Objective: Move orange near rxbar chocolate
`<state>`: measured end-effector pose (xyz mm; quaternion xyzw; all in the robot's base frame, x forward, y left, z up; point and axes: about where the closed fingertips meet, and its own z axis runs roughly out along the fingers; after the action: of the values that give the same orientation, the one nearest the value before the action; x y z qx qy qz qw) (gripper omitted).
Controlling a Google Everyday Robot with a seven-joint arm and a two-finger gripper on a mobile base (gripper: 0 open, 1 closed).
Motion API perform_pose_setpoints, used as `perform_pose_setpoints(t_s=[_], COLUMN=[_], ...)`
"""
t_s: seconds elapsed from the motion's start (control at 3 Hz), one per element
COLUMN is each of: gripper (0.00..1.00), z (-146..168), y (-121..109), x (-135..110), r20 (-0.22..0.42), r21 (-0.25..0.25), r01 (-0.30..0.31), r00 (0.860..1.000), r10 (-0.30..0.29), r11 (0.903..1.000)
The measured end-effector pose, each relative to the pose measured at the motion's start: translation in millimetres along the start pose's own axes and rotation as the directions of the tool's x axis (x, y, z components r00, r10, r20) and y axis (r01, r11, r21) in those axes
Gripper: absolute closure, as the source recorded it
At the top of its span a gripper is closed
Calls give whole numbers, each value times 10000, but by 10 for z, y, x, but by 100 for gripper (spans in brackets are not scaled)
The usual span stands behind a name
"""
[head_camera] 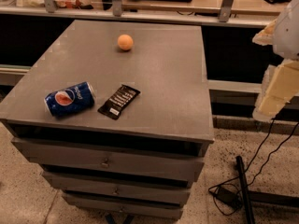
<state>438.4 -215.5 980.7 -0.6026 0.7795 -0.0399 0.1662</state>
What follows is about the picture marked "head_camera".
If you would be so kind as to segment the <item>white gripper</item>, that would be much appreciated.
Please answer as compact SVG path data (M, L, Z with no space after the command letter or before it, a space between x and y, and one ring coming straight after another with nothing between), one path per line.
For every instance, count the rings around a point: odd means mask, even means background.
M291 2L253 38L252 42L267 46L285 60L269 65L263 75L252 113L258 121L269 121L299 92L299 0Z

